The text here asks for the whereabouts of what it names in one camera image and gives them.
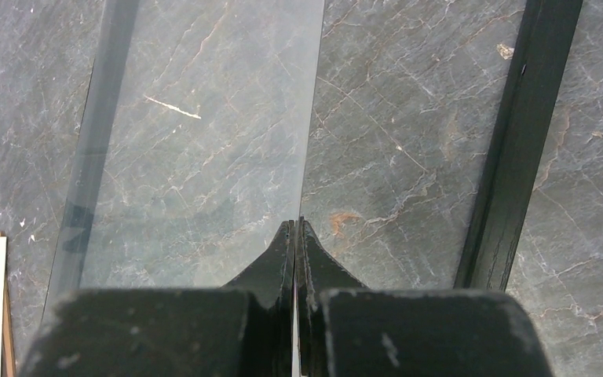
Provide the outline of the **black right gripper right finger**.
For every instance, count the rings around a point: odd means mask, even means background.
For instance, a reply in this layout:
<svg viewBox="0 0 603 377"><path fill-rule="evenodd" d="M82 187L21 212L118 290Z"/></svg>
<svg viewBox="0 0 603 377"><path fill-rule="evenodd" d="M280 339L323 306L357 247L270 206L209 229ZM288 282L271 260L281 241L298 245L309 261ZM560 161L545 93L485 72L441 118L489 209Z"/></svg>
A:
<svg viewBox="0 0 603 377"><path fill-rule="evenodd" d="M550 376L527 313L474 289L374 290L295 233L301 373L305 376Z"/></svg>

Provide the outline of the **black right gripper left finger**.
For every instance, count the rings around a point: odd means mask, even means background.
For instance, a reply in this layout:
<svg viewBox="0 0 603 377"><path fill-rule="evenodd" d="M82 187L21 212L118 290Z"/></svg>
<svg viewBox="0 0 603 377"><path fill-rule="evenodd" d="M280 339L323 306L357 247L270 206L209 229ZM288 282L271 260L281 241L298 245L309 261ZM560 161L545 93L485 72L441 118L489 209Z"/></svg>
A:
<svg viewBox="0 0 603 377"><path fill-rule="evenodd" d="M294 223L221 287L87 289L63 300L23 376L280 376L291 369Z"/></svg>

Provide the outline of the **clear acrylic sheet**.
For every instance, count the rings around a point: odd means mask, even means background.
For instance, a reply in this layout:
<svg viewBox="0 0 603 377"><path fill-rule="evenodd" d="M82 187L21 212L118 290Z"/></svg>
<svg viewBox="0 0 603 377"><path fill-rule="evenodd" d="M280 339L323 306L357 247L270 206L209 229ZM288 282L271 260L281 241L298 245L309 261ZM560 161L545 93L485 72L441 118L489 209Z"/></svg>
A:
<svg viewBox="0 0 603 377"><path fill-rule="evenodd" d="M42 319L217 287L299 215L322 1L108 1Z"/></svg>

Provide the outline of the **brown cardboard backing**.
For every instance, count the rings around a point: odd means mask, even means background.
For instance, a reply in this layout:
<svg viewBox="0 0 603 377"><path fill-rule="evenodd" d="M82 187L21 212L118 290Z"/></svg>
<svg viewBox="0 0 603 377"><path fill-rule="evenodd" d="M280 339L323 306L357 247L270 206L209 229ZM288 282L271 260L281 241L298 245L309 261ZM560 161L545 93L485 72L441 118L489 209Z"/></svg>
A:
<svg viewBox="0 0 603 377"><path fill-rule="evenodd" d="M2 316L2 376L16 376L16 356L13 342L13 326L9 300L8 280L4 280Z"/></svg>

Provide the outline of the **black picture frame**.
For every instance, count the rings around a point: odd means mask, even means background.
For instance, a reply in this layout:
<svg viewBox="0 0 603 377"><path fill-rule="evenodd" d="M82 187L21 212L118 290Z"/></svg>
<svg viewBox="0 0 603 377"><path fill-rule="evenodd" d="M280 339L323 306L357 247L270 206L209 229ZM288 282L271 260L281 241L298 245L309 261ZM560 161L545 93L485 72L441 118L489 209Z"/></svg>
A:
<svg viewBox="0 0 603 377"><path fill-rule="evenodd" d="M582 6L526 3L456 288L506 290Z"/></svg>

